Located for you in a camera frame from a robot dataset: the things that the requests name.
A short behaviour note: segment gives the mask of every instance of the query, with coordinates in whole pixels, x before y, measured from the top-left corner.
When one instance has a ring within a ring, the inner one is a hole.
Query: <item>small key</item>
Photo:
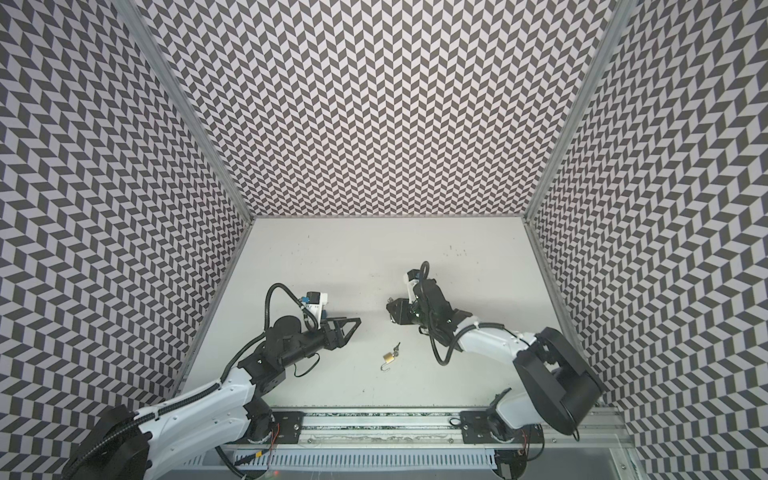
[[[389,369],[384,370],[384,366],[394,362],[395,358],[397,358],[397,356],[399,354],[400,354],[400,342],[398,342],[398,344],[395,346],[395,348],[392,349],[391,353],[387,353],[386,355],[384,355],[384,364],[381,365],[381,367],[380,367],[381,371],[382,372],[388,372]]]

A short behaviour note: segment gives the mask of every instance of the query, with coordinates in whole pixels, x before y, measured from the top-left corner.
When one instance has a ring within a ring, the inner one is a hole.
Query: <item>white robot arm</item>
[[[448,365],[453,352],[459,350],[479,353],[518,371],[525,392],[515,394],[507,389],[488,407],[489,428],[496,438],[510,439],[515,430],[542,422],[571,435],[605,391],[594,370],[557,330],[512,332],[501,323],[484,322],[452,308],[437,282],[429,278],[428,262],[419,270],[410,270],[403,280],[408,298],[387,304],[390,318],[426,330],[440,365]],[[448,347],[445,358],[436,343]],[[558,367],[550,371],[545,364]]]
[[[270,325],[269,304],[276,288],[285,290],[304,312],[306,331],[295,316]],[[262,442],[275,435],[275,418],[262,396],[286,378],[286,367],[321,349],[345,346],[360,325],[359,318],[325,319],[327,302],[325,293],[308,292],[298,299],[276,283],[266,297],[264,333],[240,349],[218,380],[136,412],[125,406],[106,411],[64,466],[61,478],[154,480],[214,448],[236,472],[219,445],[243,437]],[[344,333],[347,324],[353,327]],[[257,343],[254,352],[238,362]]]

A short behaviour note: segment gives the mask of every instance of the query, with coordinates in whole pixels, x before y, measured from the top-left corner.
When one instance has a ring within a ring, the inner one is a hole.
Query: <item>chevron pattern wall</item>
[[[535,218],[654,478],[768,478],[768,2],[641,2]]]
[[[0,25],[0,478],[52,478],[166,396],[243,220],[106,0]]]
[[[140,0],[258,215],[521,214],[612,0]]]

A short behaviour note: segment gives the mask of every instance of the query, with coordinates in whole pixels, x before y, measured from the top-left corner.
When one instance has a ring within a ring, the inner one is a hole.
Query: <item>floor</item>
[[[486,406],[503,389],[522,391],[513,368],[474,353],[440,366],[428,337],[389,321],[387,299],[406,296],[402,275],[423,260],[454,308],[513,330],[559,329],[520,218],[257,220],[184,391],[217,378],[261,333],[263,298],[275,282],[297,296],[327,292],[329,316],[359,316],[362,325],[343,349],[321,351],[309,375],[293,378],[290,367],[265,397],[272,407]],[[271,316],[282,315],[299,310],[277,291]],[[398,343],[399,357],[381,372]],[[299,373],[313,361],[299,362]]]

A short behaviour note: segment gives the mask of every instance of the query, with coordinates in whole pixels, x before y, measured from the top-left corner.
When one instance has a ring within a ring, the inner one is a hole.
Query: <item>black plastic cover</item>
[[[309,305],[319,305],[320,303],[320,292],[307,292],[306,298],[308,298],[310,301],[308,302]]]
[[[413,324],[411,305],[408,303],[407,298],[398,298],[387,303],[386,311],[389,312],[389,317],[392,321],[398,325]]]
[[[129,412],[125,405],[106,410],[62,471],[65,472],[77,458],[133,418],[134,413]],[[103,452],[103,455],[96,455],[81,465],[73,479],[141,480],[144,477],[144,472],[147,470],[149,443],[147,436],[142,434],[138,427],[126,432],[122,438],[109,443]]]
[[[545,328],[515,358],[515,368],[539,415],[553,429],[571,435],[606,390],[594,370],[555,329]],[[559,368],[549,372],[547,363]]]

